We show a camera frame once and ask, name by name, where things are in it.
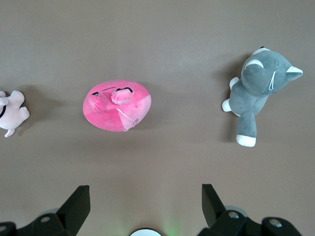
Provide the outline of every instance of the stuffed animal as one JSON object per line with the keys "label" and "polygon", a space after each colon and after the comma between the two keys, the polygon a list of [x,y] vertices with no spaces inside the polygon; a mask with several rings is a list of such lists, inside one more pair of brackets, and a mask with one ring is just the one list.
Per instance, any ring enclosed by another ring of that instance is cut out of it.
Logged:
{"label": "stuffed animal", "polygon": [[89,91],[83,113],[94,126],[121,132],[135,127],[150,106],[151,96],[144,86],[129,80],[111,80]]}
{"label": "stuffed animal", "polygon": [[6,138],[30,116],[28,109],[21,107],[23,102],[24,95],[20,91],[13,91],[9,97],[0,91],[0,127],[8,130]]}
{"label": "stuffed animal", "polygon": [[225,112],[232,111],[240,117],[236,136],[240,145],[255,146],[255,115],[263,108],[269,95],[302,74],[302,70],[292,66],[281,54],[265,47],[256,50],[246,60],[241,78],[235,77],[230,81],[230,98],[222,104]]}

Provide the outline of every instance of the screw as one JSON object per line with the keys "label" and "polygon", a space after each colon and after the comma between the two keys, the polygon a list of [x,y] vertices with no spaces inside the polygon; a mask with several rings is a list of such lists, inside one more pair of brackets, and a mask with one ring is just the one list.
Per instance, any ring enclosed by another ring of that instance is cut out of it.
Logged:
{"label": "screw", "polygon": [[228,213],[228,215],[229,215],[231,218],[233,218],[233,219],[238,219],[238,218],[239,218],[238,214],[237,214],[236,212],[234,212],[234,211],[230,211],[230,212]]}
{"label": "screw", "polygon": [[0,226],[0,232],[5,231],[5,230],[6,230],[6,226],[5,225]]}
{"label": "screw", "polygon": [[277,228],[281,228],[282,227],[282,224],[280,223],[279,220],[277,219],[270,219],[269,220],[269,223]]}
{"label": "screw", "polygon": [[49,216],[45,216],[45,217],[43,217],[43,218],[40,219],[40,222],[41,222],[41,223],[45,223],[45,222],[47,222],[47,221],[49,221],[49,220],[50,220],[50,217],[49,217]]}

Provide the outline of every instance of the light pink stuffed animal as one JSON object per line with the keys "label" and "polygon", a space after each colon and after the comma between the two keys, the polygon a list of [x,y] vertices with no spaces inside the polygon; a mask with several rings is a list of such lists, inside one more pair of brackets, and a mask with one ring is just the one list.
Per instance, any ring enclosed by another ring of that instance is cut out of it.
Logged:
{"label": "light pink stuffed animal", "polygon": [[121,132],[135,127],[150,106],[151,96],[144,86],[129,80],[111,80],[89,91],[83,113],[94,126]]}
{"label": "light pink stuffed animal", "polygon": [[0,91],[0,127],[8,130],[6,138],[30,116],[28,109],[21,107],[23,102],[24,95],[19,91],[13,91],[8,97]]}

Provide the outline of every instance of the gray plush toy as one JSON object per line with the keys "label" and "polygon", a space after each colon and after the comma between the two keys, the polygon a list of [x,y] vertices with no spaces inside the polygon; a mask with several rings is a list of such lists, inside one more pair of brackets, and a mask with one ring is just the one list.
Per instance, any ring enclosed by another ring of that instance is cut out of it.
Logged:
{"label": "gray plush toy", "polygon": [[241,78],[235,77],[230,81],[230,98],[222,104],[225,112],[232,111],[240,117],[236,136],[240,145],[255,146],[255,115],[263,108],[269,95],[302,74],[303,71],[292,66],[284,56],[265,47],[246,60]]}

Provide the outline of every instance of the black bracket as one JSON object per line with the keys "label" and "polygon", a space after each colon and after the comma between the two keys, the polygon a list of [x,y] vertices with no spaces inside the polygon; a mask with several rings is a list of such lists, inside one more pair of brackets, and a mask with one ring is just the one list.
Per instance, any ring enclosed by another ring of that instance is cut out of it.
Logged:
{"label": "black bracket", "polygon": [[198,236],[302,236],[287,220],[267,217],[258,224],[238,211],[226,210],[211,184],[202,185],[202,211],[208,228]]}
{"label": "black bracket", "polygon": [[56,213],[48,213],[16,229],[13,222],[0,223],[0,236],[75,236],[90,213],[89,186],[79,186]]}

